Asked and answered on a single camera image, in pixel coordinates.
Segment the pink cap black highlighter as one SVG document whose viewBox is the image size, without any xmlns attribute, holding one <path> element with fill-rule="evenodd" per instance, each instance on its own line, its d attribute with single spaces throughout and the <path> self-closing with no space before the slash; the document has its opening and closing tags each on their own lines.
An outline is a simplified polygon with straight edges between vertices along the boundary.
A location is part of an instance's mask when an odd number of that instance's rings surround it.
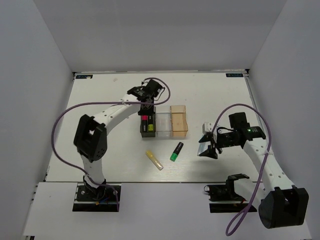
<svg viewBox="0 0 320 240">
<path fill-rule="evenodd" d="M 147 115 L 141 116 L 140 129 L 141 129 L 142 133 L 145 133 L 148 131 L 148 116 Z"/>
</svg>

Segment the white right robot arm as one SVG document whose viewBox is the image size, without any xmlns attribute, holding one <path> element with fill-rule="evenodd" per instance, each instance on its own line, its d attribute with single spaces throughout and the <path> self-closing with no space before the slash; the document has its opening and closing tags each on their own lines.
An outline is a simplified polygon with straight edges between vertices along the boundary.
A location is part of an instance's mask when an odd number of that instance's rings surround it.
<svg viewBox="0 0 320 240">
<path fill-rule="evenodd" d="M 211 122 L 202 125 L 203 136 L 199 143 L 207 143 L 201 157 L 217 159 L 223 148 L 240 146 L 249 156 L 261 175 L 259 188 L 252 206 L 257 210 L 262 224 L 267 229 L 300 226 L 304 223 L 309 194 L 298 188 L 286 176 L 276 158 L 267 150 L 268 141 L 259 126 L 251 126 L 246 114 L 229 115 L 230 128 L 222 133 L 222 127 L 214 128 Z"/>
</svg>

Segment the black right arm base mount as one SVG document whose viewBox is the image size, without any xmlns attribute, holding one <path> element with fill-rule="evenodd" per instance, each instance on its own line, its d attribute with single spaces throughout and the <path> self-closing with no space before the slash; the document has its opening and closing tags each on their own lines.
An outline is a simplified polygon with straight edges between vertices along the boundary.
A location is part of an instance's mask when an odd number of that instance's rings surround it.
<svg viewBox="0 0 320 240">
<path fill-rule="evenodd" d="M 248 201 L 236 194 L 234 182 L 238 180 L 249 180 L 245 174 L 229 175 L 224 184 L 205 185 L 203 190 L 209 196 L 210 213 L 239 213 L 248 205 Z"/>
</svg>

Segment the yellow cap black highlighter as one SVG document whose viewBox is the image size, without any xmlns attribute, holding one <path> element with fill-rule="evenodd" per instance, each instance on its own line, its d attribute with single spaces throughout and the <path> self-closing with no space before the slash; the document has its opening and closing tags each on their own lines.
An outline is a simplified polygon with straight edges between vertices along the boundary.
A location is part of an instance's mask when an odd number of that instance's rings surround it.
<svg viewBox="0 0 320 240">
<path fill-rule="evenodd" d="M 148 120 L 147 120 L 147 130 L 148 130 L 149 133 L 155 131 L 155 127 L 154 127 L 154 115 L 148 116 Z"/>
</svg>

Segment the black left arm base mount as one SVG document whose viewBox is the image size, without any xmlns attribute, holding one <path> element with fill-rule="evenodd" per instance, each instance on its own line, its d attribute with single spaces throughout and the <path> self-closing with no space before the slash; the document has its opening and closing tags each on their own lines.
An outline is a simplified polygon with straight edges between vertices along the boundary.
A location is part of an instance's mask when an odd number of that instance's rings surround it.
<svg viewBox="0 0 320 240">
<path fill-rule="evenodd" d="M 117 202 L 121 199 L 121 185 L 102 189 L 102 193 L 94 195 L 84 184 L 79 184 L 75 191 L 73 212 L 115 213 L 118 212 Z"/>
</svg>

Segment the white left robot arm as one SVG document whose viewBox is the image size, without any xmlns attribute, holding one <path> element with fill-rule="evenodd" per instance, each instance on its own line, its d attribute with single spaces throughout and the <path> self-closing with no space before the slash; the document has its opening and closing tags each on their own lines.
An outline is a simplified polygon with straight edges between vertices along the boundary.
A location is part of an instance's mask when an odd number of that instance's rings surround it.
<svg viewBox="0 0 320 240">
<path fill-rule="evenodd" d="M 106 193 L 102 157 L 107 152 L 108 134 L 133 114 L 154 114 L 155 98 L 165 89 L 163 85 L 159 78 L 148 77 L 140 86 L 128 90 L 119 104 L 112 103 L 106 110 L 92 116 L 84 114 L 79 119 L 73 144 L 83 162 L 83 183 L 94 199 L 99 200 Z"/>
</svg>

